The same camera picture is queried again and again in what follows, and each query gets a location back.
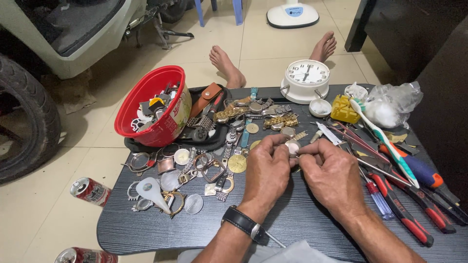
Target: bare foot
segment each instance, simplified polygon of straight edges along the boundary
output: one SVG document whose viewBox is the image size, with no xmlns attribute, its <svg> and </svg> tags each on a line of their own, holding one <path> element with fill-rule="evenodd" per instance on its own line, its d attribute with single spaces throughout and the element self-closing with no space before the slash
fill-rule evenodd
<svg viewBox="0 0 468 263">
<path fill-rule="evenodd" d="M 227 88 L 242 88 L 247 83 L 244 75 L 237 69 L 226 52 L 214 45 L 210 52 L 211 64 L 227 77 Z"/>
<path fill-rule="evenodd" d="M 328 31 L 325 33 L 322 39 L 315 45 L 314 51 L 312 51 L 312 55 L 310 55 L 309 59 L 317 60 L 323 63 L 329 56 L 334 53 L 336 48 L 336 39 L 333 34 L 333 31 Z"/>
</svg>

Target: man's left hand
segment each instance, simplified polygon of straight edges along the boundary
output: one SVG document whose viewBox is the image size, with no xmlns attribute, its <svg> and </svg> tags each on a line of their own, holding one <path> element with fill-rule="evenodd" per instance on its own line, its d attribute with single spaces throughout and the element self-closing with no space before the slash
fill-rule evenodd
<svg viewBox="0 0 468 263">
<path fill-rule="evenodd" d="M 257 223 L 262 223 L 278 198 L 283 195 L 289 181 L 291 167 L 297 159 L 289 159 L 284 143 L 288 136 L 266 136 L 249 153 L 245 173 L 245 191 L 238 209 Z"/>
</svg>

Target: plastic bag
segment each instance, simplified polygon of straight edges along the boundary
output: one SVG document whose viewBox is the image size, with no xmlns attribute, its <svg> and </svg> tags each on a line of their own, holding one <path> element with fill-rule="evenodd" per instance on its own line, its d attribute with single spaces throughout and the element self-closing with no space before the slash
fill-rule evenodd
<svg viewBox="0 0 468 263">
<path fill-rule="evenodd" d="M 364 115 L 381 128 L 394 128 L 405 123 L 410 112 L 421 102 L 423 93 L 417 81 L 401 86 L 378 85 L 362 98 Z"/>
</svg>

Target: white fan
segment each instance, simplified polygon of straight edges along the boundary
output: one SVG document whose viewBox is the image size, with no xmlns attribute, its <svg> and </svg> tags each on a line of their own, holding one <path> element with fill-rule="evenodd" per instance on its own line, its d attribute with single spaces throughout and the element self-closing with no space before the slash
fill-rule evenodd
<svg viewBox="0 0 468 263">
<path fill-rule="evenodd" d="M 301 4 L 298 0 L 286 0 L 286 4 L 268 10 L 266 19 L 274 28 L 294 29 L 316 24 L 319 14 L 310 5 Z"/>
</svg>

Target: red plastic bowl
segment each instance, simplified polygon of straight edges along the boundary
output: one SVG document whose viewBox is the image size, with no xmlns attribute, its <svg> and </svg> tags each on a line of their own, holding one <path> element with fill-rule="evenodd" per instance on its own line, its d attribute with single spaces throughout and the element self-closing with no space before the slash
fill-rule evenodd
<svg viewBox="0 0 468 263">
<path fill-rule="evenodd" d="M 131 122 L 138 118 L 139 103 L 160 94 L 170 83 L 180 82 L 179 90 L 161 118 L 148 129 L 135 132 Z M 163 147 L 172 143 L 182 132 L 189 119 L 192 98 L 185 86 L 185 72 L 179 66 L 163 66 L 146 74 L 130 91 L 120 107 L 114 129 L 124 137 L 133 138 L 146 146 Z"/>
</svg>

